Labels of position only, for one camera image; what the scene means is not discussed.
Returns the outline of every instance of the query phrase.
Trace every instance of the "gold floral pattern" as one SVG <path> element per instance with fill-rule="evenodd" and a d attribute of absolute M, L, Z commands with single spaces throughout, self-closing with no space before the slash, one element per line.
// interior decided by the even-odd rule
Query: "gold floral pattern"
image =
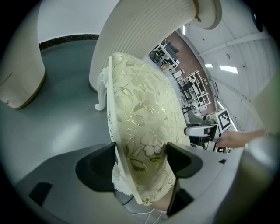
<path fill-rule="evenodd" d="M 174 185 L 165 147 L 167 142 L 189 145 L 185 119 L 164 74 L 121 53 L 113 54 L 112 65 L 121 144 L 142 202 L 150 205 Z"/>

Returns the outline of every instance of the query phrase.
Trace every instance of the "brick wall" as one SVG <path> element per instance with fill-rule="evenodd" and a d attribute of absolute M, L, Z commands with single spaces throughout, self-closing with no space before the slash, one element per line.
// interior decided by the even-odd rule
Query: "brick wall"
<path fill-rule="evenodd" d="M 199 74 L 202 79 L 207 79 L 203 68 L 201 67 L 199 61 L 197 60 L 196 56 L 193 54 L 192 50 L 189 48 L 189 46 L 186 44 L 186 42 L 177 34 L 176 32 L 172 33 L 170 36 L 167 37 L 167 40 L 172 43 L 172 45 L 179 50 L 177 53 L 178 60 L 180 61 L 179 69 L 183 69 L 185 74 L 182 75 L 182 77 L 186 77 L 192 72 L 195 72 L 196 70 L 199 71 Z M 206 91 L 209 93 L 209 100 L 211 104 L 207 105 L 207 110 L 203 111 L 202 114 L 210 114 L 214 112 L 215 104 L 214 104 L 214 98 L 211 95 L 212 91 L 208 84 L 205 86 Z"/>

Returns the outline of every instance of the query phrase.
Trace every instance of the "cylindrical column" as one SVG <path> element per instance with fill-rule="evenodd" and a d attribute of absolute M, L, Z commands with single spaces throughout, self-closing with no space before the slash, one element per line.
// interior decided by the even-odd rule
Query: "cylindrical column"
<path fill-rule="evenodd" d="M 38 45 L 38 12 L 36 6 L 19 25 L 0 63 L 0 100 L 12 108 L 25 106 L 45 77 Z"/>
<path fill-rule="evenodd" d="M 195 15 L 193 0 L 120 0 L 94 49 L 89 75 L 91 86 L 97 89 L 98 75 L 112 53 L 127 53 L 142 60 Z"/>

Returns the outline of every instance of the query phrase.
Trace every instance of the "gray floor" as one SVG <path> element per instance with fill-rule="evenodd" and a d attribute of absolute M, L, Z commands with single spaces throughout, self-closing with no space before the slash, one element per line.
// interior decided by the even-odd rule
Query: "gray floor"
<path fill-rule="evenodd" d="M 95 110 L 97 93 L 88 82 L 95 44 L 77 41 L 42 51 L 47 74 L 34 100 L 21 110 L 0 102 L 0 158 L 12 184 L 50 157 L 110 142 L 107 111 Z M 117 198 L 124 203 L 131 196 L 118 192 Z M 130 213 L 152 210 L 135 199 L 124 207 Z M 154 210 L 147 224 L 159 215 Z M 135 215 L 143 222 L 147 216 Z M 157 224 L 165 218 L 163 213 Z"/>

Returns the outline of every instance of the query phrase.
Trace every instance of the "floral lace cloth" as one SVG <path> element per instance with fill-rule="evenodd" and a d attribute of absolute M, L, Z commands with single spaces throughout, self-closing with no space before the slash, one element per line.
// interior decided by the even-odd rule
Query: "floral lace cloth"
<path fill-rule="evenodd" d="M 184 135 L 186 122 L 176 94 L 164 74 L 126 54 L 112 57 L 114 100 L 119 133 L 130 173 L 144 205 L 162 198 L 174 185 L 175 176 L 167 162 L 167 142 L 190 145 Z M 112 141 L 108 107 L 108 125 Z M 131 194 L 122 168 L 115 165 L 115 187 Z"/>

